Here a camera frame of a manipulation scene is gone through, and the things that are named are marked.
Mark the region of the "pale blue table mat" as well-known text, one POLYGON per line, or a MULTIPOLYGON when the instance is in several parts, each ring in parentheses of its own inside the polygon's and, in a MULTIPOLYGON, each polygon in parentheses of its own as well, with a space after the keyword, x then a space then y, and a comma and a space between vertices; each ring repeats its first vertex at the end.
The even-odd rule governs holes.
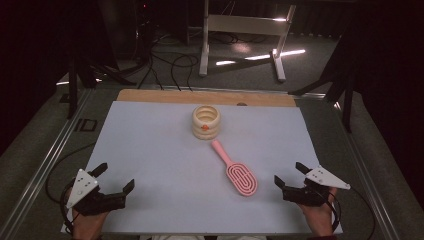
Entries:
POLYGON ((256 176, 258 188, 242 196, 210 142, 191 130, 192 104, 116 101, 87 164, 108 169, 98 181, 115 193, 129 182, 126 206, 109 214, 106 233, 159 235, 280 235, 308 232, 299 207, 286 202, 274 179, 300 187, 295 165, 319 164, 297 107, 219 106, 217 136, 235 162, 256 176))

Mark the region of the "white metal stand frame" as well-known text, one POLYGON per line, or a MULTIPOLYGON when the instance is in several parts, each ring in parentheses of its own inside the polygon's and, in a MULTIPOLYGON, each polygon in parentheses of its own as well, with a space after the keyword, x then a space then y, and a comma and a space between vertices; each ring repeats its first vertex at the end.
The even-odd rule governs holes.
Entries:
POLYGON ((216 15, 209 13, 209 0, 204 0, 203 13, 203 44, 199 66, 199 75, 208 75, 209 63, 209 33, 211 31, 225 33, 261 34, 269 36, 279 36, 277 47, 273 49, 271 57, 277 79, 280 82, 286 80, 283 68, 283 47, 289 34, 290 26, 296 11, 296 6, 289 7, 286 17, 283 18, 258 18, 245 16, 216 15))

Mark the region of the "metal floor rail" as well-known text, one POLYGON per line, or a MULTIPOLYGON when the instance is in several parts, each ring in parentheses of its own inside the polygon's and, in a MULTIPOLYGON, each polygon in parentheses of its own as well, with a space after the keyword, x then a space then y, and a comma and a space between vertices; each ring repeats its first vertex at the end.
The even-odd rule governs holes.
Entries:
POLYGON ((91 89, 79 91, 70 119, 56 95, 0 157, 0 240, 15 238, 91 95, 91 89))
POLYGON ((367 169, 364 158, 360 153, 353 135, 345 130, 345 138, 348 141, 348 147, 353 155, 353 165, 361 180, 374 220, 386 240, 399 240, 398 232, 394 228, 394 224, 388 213, 388 208, 385 206, 383 198, 367 169))

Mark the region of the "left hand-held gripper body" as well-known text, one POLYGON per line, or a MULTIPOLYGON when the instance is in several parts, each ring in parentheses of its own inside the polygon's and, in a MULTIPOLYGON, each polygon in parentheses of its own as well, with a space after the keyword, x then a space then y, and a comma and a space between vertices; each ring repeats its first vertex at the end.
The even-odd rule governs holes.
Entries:
POLYGON ((83 169, 78 170, 66 207, 72 208, 84 216, 98 215, 124 208, 127 195, 123 193, 123 189, 118 193, 103 194, 100 192, 97 178, 90 176, 89 172, 83 169))

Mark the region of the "cream ribbed round holder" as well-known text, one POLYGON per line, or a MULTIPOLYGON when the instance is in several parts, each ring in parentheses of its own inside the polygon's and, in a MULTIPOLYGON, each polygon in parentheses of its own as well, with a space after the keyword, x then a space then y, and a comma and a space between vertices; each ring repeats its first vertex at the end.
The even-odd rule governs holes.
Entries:
POLYGON ((201 105, 192 112, 192 133, 200 140, 211 140, 220 131, 221 114, 210 105, 201 105))

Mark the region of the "person's right hand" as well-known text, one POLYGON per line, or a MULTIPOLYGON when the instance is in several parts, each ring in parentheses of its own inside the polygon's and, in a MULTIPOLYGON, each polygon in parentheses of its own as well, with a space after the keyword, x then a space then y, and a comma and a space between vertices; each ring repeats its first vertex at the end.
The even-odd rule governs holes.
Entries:
POLYGON ((337 189, 331 187, 326 203, 320 207, 310 207, 299 204, 306 222, 315 237, 330 237, 333 235, 332 228, 332 203, 337 193, 337 189))

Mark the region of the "black floor bracket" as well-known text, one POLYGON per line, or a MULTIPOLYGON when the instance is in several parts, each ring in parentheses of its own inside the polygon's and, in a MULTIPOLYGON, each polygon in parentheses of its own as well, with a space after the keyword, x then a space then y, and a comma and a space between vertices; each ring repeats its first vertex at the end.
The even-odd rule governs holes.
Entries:
POLYGON ((80 118, 74 128, 75 132, 93 132, 96 130, 98 121, 95 119, 80 118))

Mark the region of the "black stand legs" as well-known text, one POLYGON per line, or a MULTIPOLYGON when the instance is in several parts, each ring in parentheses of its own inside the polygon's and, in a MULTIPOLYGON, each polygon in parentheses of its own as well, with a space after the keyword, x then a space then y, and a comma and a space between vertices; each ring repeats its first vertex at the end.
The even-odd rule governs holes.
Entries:
POLYGON ((346 131, 351 133, 351 110, 354 89, 354 70, 358 63, 358 45, 343 34, 328 60, 319 79, 305 87, 290 91, 290 95, 301 96, 322 85, 331 86, 324 99, 328 103, 336 103, 344 96, 342 107, 342 123, 346 131))
POLYGON ((105 74, 122 85, 134 85, 133 82, 124 79, 80 51, 70 52, 68 59, 68 93, 65 99, 65 102, 69 104, 68 119, 71 119, 78 109, 78 80, 81 80, 86 88, 95 88, 97 85, 95 71, 105 74))

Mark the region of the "person's left hand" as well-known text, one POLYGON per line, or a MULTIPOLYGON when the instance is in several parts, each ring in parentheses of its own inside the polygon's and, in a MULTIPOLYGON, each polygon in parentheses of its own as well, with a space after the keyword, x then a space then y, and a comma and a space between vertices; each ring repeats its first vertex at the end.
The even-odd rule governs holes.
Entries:
POLYGON ((72 210, 74 217, 72 238, 98 238, 101 237, 104 222, 108 212, 98 215, 84 216, 76 210, 72 210))

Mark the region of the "pink hairbrush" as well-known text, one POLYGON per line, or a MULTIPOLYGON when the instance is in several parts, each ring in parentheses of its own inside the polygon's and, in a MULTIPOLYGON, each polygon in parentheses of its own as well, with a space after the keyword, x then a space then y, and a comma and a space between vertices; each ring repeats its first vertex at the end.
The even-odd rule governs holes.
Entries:
POLYGON ((243 196, 252 196, 258 187, 258 182, 252 171, 244 164, 234 162, 218 140, 213 140, 212 148, 226 164, 226 175, 243 196))

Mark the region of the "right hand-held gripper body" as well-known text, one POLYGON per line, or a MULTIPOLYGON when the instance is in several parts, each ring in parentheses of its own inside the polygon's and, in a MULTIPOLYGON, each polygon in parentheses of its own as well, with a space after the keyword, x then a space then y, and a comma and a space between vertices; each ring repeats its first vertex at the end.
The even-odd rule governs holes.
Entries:
POLYGON ((302 188, 290 187, 285 184, 285 190, 282 191, 284 200, 310 207, 320 207, 327 202, 330 187, 345 190, 351 188, 348 183, 322 166, 311 169, 304 176, 302 188))

